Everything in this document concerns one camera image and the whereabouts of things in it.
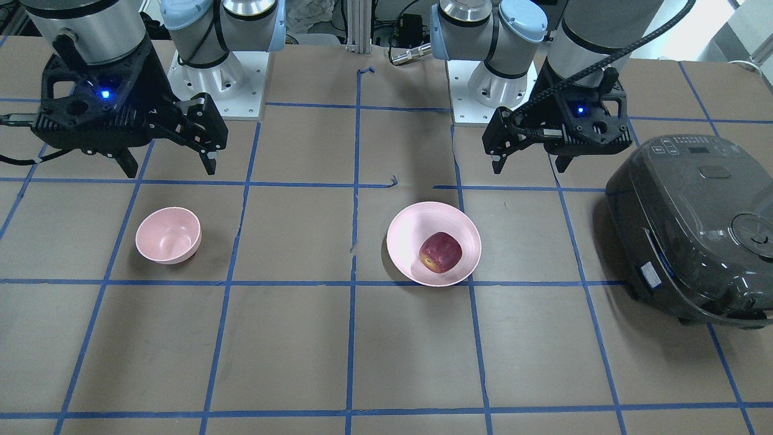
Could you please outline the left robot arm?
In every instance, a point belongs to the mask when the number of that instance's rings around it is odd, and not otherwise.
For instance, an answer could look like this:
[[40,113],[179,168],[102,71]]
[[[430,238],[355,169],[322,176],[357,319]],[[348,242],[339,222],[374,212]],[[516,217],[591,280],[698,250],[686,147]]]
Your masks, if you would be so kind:
[[472,61],[474,101],[492,109],[481,142],[501,173],[532,145],[559,172],[578,156],[610,156],[632,144],[619,74],[630,54],[659,33],[646,30],[660,1],[569,1],[536,80],[529,71],[550,32],[533,1],[439,1],[429,25],[433,56]]

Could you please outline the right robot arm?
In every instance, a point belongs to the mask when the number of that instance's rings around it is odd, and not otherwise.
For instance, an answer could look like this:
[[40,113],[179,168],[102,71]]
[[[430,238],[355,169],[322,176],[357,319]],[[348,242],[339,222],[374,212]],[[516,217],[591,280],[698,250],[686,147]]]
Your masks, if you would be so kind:
[[24,1],[53,54],[42,71],[39,109],[2,116],[27,127],[53,151],[41,164],[78,150],[118,163],[127,177],[139,165],[132,149],[169,140],[216,171],[226,149],[225,115],[238,97],[253,97],[259,71],[246,58],[286,44],[282,1],[162,1],[163,27],[176,47],[164,67],[143,14],[130,1]]

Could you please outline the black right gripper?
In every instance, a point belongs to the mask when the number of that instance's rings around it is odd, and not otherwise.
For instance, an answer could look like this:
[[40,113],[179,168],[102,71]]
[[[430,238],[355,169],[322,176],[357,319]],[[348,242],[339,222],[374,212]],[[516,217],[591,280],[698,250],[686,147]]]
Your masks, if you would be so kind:
[[217,153],[228,140],[220,110],[210,94],[178,101],[151,39],[97,65],[86,63],[71,37],[57,37],[53,46],[31,124],[42,141],[58,149],[119,149],[114,160],[135,179],[139,164],[128,147],[145,146],[151,126],[162,126],[176,129],[179,145],[197,153],[208,175],[216,173]]

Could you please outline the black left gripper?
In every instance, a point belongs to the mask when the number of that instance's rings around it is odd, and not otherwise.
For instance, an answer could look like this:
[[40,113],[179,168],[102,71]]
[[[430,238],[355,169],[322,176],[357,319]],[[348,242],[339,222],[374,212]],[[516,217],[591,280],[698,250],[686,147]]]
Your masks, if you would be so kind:
[[[560,131],[560,140],[545,144],[547,152],[557,156],[554,166],[558,173],[565,173],[575,156],[613,155],[632,145],[626,92],[619,73],[613,66],[600,73],[592,86],[571,83],[519,117],[521,127]],[[512,112],[510,108],[496,108],[481,136],[497,175],[509,156],[527,148],[525,136],[511,129],[513,124],[508,119]]]

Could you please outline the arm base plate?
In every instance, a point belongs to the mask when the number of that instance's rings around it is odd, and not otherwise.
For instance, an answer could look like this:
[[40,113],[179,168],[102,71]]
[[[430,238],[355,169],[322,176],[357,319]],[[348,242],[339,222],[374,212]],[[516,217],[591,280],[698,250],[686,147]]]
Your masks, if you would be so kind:
[[520,78],[490,72],[483,62],[447,62],[448,88],[456,126],[485,127],[498,107],[514,110],[529,100],[537,80],[533,63]]
[[172,60],[167,78],[182,100],[209,94],[225,120],[257,121],[263,108],[270,53],[238,51],[220,65],[197,69]]

